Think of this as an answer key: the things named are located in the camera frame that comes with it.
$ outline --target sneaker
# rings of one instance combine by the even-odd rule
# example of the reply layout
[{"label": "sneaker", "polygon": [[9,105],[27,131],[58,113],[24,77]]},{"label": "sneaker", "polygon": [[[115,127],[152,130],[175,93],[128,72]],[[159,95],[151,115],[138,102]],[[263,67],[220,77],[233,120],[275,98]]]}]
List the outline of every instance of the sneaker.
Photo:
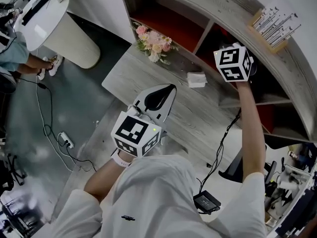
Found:
[{"label": "sneaker", "polygon": [[45,69],[41,69],[41,72],[37,74],[39,80],[43,80],[45,77]]},{"label": "sneaker", "polygon": [[[43,58],[44,61],[48,61],[49,59],[47,57],[44,57]],[[45,69],[41,69],[41,71],[38,73],[38,78],[39,80],[43,80],[44,77],[45,77],[45,72],[46,70]]]},{"label": "sneaker", "polygon": [[55,55],[53,58],[50,59],[53,64],[53,68],[49,70],[50,76],[54,76],[57,72],[58,67],[61,65],[63,61],[63,57],[59,54]]}]

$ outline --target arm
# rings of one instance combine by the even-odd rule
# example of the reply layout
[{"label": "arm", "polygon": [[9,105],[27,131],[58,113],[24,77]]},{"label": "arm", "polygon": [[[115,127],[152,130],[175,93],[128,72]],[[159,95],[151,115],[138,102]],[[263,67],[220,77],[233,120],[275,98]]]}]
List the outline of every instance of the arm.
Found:
[{"label": "arm", "polygon": [[[126,162],[133,160],[133,156],[122,151],[119,156]],[[99,204],[108,195],[123,170],[123,167],[110,159],[88,180],[84,191],[80,189],[72,191],[54,224],[53,237],[94,237],[100,230],[102,222],[102,210]]]},{"label": "arm", "polygon": [[265,141],[258,110],[248,82],[237,82],[242,113],[243,180],[264,172]]},{"label": "arm", "polygon": [[[134,157],[123,151],[119,156],[126,162],[132,162]],[[119,166],[113,159],[104,164],[85,185],[84,191],[91,194],[99,202],[101,202],[109,193],[118,177],[124,171],[124,167]]]}]

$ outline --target small screen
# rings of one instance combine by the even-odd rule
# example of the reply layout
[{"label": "small screen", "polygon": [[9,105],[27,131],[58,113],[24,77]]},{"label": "small screen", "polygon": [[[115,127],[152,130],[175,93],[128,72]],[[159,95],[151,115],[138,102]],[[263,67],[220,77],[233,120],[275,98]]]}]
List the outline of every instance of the small screen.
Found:
[{"label": "small screen", "polygon": [[210,211],[213,208],[217,207],[214,203],[212,203],[208,198],[206,198],[204,195],[198,197],[195,199],[196,203],[198,203],[202,208],[204,208],[206,211]]}]

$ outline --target chair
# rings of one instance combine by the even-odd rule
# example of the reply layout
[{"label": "chair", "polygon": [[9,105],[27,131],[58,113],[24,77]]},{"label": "chair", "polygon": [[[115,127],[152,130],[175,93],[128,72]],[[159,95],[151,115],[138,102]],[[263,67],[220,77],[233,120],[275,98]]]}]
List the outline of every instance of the chair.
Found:
[{"label": "chair", "polygon": [[19,174],[15,169],[15,160],[17,156],[13,156],[12,160],[11,154],[7,155],[7,162],[0,161],[0,195],[3,194],[4,191],[11,191],[14,186],[14,176],[15,181],[21,186],[24,184],[24,174]]},{"label": "chair", "polygon": [[24,178],[25,178],[25,175],[21,172],[21,174],[19,174],[17,172],[17,169],[15,168],[15,160],[17,159],[17,156],[16,155],[13,155],[13,158],[12,160],[10,159],[12,155],[9,153],[7,155],[7,159],[8,159],[8,168],[9,168],[9,171],[10,173],[14,176],[15,178],[15,181],[20,185],[22,186],[24,184]]},{"label": "chair", "polygon": [[13,189],[14,180],[9,171],[4,165],[4,161],[0,161],[0,196],[6,190],[10,191]]}]

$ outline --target wristband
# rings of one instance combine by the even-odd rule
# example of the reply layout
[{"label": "wristband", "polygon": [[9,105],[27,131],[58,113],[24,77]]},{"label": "wristband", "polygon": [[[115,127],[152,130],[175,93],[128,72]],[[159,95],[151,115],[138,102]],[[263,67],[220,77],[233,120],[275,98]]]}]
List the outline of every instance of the wristband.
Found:
[{"label": "wristband", "polygon": [[117,148],[115,152],[112,154],[111,158],[121,167],[127,168],[131,162],[126,162],[119,156],[120,149]]}]

